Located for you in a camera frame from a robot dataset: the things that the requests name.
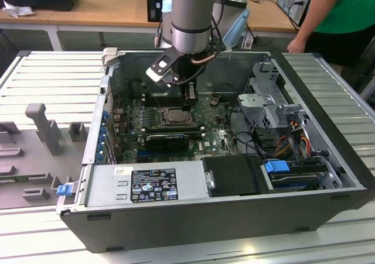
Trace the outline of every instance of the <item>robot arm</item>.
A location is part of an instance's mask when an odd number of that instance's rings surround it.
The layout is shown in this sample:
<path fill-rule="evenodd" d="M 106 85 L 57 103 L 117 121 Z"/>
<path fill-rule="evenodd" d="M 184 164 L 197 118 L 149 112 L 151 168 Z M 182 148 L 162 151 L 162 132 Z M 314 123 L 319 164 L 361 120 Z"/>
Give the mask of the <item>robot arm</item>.
<path fill-rule="evenodd" d="M 206 64 L 223 47 L 223 37 L 216 22 L 224 18 L 224 38 L 233 46 L 231 43 L 238 40 L 244 26 L 237 25 L 245 23 L 248 10 L 246 0 L 226 5 L 226 9 L 230 11 L 225 12 L 224 4 L 231 2 L 230 0 L 169 0 L 170 5 L 171 1 L 173 7 L 166 25 L 163 13 L 163 32 L 172 47 L 158 56 L 146 73 L 158 84 L 168 87 L 180 85 L 183 98 L 190 105 L 197 101 L 196 77 L 204 72 Z"/>

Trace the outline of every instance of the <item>desk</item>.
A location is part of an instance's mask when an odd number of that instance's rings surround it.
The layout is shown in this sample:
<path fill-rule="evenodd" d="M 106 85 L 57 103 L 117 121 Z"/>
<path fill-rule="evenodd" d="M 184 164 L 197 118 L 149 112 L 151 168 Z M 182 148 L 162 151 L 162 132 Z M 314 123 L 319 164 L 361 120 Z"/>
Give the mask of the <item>desk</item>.
<path fill-rule="evenodd" d="M 257 36 L 293 37 L 294 28 L 270 0 L 248 2 L 248 24 Z M 146 0 L 78 0 L 70 12 L 40 11 L 13 18 L 1 12 L 1 29 L 44 30 L 54 50 L 62 50 L 58 31 L 155 33 L 158 23 L 147 21 Z"/>

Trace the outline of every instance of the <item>slatted metal surface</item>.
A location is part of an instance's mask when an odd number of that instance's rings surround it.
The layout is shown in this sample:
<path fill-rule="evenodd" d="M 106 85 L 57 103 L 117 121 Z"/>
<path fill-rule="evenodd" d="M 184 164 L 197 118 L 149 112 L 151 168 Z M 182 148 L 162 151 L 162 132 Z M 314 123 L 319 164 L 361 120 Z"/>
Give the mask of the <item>slatted metal surface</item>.
<path fill-rule="evenodd" d="M 356 99 L 353 91 L 336 78 L 311 54 L 284 54 L 346 140 L 353 146 L 366 166 L 375 174 L 375 119 L 371 109 Z M 294 103 L 297 97 L 286 90 Z"/>
<path fill-rule="evenodd" d="M 104 254 L 88 252 L 53 211 L 0 214 L 0 224 L 6 224 L 1 263 L 375 263 L 375 202 L 342 212 L 315 232 Z"/>
<path fill-rule="evenodd" d="M 77 60 L 89 53 L 75 53 Z M 44 53 L 44 57 L 56 59 L 56 55 Z M 30 60 L 39 58 L 34 54 Z M 300 66 L 300 74 L 309 78 L 311 84 L 319 85 L 323 80 L 313 80 L 313 76 L 319 77 L 324 71 L 314 72 Z M 90 73 L 57 74 L 62 79 L 89 79 Z M 47 74 L 38 74 L 38 80 L 49 80 Z M 28 76 L 18 74 L 20 78 L 28 79 Z M 345 107 L 353 105 L 353 99 L 347 93 L 337 89 L 334 91 L 312 90 L 320 104 L 327 107 Z M 80 103 L 90 104 L 95 102 L 94 95 L 37 95 L 32 99 L 35 102 L 50 104 Z M 20 109 L 22 104 L 27 104 L 30 96 L 13 96 L 13 107 Z M 373 120 L 366 113 L 365 116 L 353 116 L 349 114 L 341 118 L 335 114 L 334 121 L 342 132 L 349 135 L 372 134 Z M 363 155 L 373 157 L 373 149 L 365 147 L 357 150 Z M 121 263 L 121 264 L 169 264 L 169 263 L 255 263 L 255 264 L 282 264 L 282 263 L 375 263 L 375 202 L 370 202 L 359 210 L 350 210 L 340 213 L 327 224 L 315 232 L 303 232 L 297 234 L 285 234 L 277 236 L 262 236 L 259 238 L 238 239 L 233 241 L 212 242 L 207 244 L 194 244 L 186 246 L 173 246 L 169 248 L 143 249 L 137 251 L 114 252 L 104 254 L 92 254 L 88 252 L 77 237 L 66 227 L 55 214 L 54 207 L 41 210 L 40 208 L 26 209 L 25 212 L 15 213 L 0 212 L 0 262 L 1 263 Z"/>
<path fill-rule="evenodd" d="M 19 129 L 35 129 L 25 116 L 30 103 L 44 103 L 46 117 L 60 128 L 71 122 L 90 127 L 105 70 L 101 52 L 31 52 L 19 58 L 0 87 L 0 121 Z"/>

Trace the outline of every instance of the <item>black plastic cover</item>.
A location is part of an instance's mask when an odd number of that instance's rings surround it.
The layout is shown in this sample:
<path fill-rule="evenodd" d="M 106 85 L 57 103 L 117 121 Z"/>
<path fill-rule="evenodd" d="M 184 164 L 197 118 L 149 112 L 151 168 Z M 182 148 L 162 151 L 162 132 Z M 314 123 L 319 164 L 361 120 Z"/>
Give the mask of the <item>black plastic cover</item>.
<path fill-rule="evenodd" d="M 210 197 L 247 196 L 267 194 L 269 189 L 264 180 L 257 156 L 204 157 L 205 172 L 213 175 L 215 188 L 209 190 Z"/>

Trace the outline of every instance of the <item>sticker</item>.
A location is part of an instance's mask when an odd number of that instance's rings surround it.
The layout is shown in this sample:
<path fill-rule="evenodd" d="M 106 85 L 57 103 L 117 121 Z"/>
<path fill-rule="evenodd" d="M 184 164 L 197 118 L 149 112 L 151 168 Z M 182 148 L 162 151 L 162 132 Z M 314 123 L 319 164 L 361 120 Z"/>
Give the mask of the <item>sticker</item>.
<path fill-rule="evenodd" d="M 115 167 L 115 175 L 126 175 L 130 174 L 133 170 L 132 166 L 124 166 L 124 167 Z"/>
<path fill-rule="evenodd" d="M 132 171 L 130 197 L 133 203 L 178 200 L 176 169 Z"/>

